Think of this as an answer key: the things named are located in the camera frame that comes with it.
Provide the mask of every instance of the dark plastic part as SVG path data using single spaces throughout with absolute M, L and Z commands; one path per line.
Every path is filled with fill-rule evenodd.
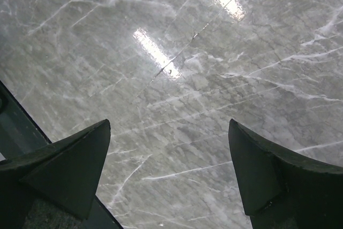
M 17 229 L 22 228 L 25 214 L 32 212 L 33 203 L 37 200 L 36 192 L 18 183 L 17 178 L 22 178 L 48 158 L 53 158 L 63 151 L 71 142 L 84 137 L 88 129 L 63 139 L 58 144 L 51 144 L 44 132 L 1 82 L 0 99 L 0 152 L 7 159 L 0 159 L 0 170 L 5 164 L 10 164 L 11 167 L 8 167 L 8 173 L 0 172 L 0 228 Z M 82 221 L 82 228 L 123 227 L 95 196 L 88 219 Z
M 104 120 L 59 155 L 44 162 L 21 182 L 80 219 L 86 219 L 98 187 L 109 142 Z
M 51 141 L 0 82 L 0 153 L 6 158 L 30 153 Z
M 82 224 L 81 229 L 123 229 L 98 198 L 93 201 L 90 216 Z
M 35 199 L 23 229 L 81 229 L 82 221 L 43 199 Z
M 21 228 L 34 200 L 39 196 L 45 197 L 73 215 L 87 218 L 109 141 L 109 122 L 104 120 L 35 152 L 1 161 L 1 226 L 8 229 Z M 25 178 L 24 183 L 20 182 L 22 178 Z
M 343 228 L 343 168 L 286 149 L 234 120 L 229 145 L 254 229 Z

